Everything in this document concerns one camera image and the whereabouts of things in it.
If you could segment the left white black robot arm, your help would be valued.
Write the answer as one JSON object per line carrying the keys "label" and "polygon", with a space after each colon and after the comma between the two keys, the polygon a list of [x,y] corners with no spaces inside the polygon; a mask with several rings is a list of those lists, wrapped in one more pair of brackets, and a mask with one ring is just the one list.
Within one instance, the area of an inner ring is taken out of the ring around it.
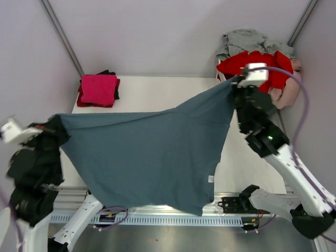
{"label": "left white black robot arm", "polygon": [[110,194],[101,192],[94,197],[88,193],[69,222],[48,236],[54,202],[64,182],[60,147],[69,139],[58,115],[27,127],[9,117],[1,126],[1,140],[21,147],[11,157],[6,174],[15,186],[9,206],[18,230],[18,251],[73,251],[98,211],[113,205]]}

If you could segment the blue grey t shirt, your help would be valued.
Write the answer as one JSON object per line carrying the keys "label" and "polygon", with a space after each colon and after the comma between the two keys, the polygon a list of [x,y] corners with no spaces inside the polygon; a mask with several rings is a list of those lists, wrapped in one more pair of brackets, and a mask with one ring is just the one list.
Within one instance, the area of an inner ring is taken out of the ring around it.
{"label": "blue grey t shirt", "polygon": [[61,114],[62,146],[107,207],[167,205],[200,216],[233,117],[227,80],[159,112]]}

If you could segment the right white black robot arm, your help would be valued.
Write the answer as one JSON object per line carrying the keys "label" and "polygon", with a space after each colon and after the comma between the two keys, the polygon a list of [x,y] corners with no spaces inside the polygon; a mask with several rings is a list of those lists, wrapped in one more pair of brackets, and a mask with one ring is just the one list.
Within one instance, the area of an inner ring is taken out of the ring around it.
{"label": "right white black robot arm", "polygon": [[305,238],[322,236],[335,223],[335,195],[313,176],[293,150],[288,137],[269,118],[271,104],[266,93],[245,76],[232,79],[230,99],[234,103],[239,130],[249,147],[270,164],[295,194],[289,199],[258,186],[247,187],[239,199],[244,212],[262,209],[290,221]]}

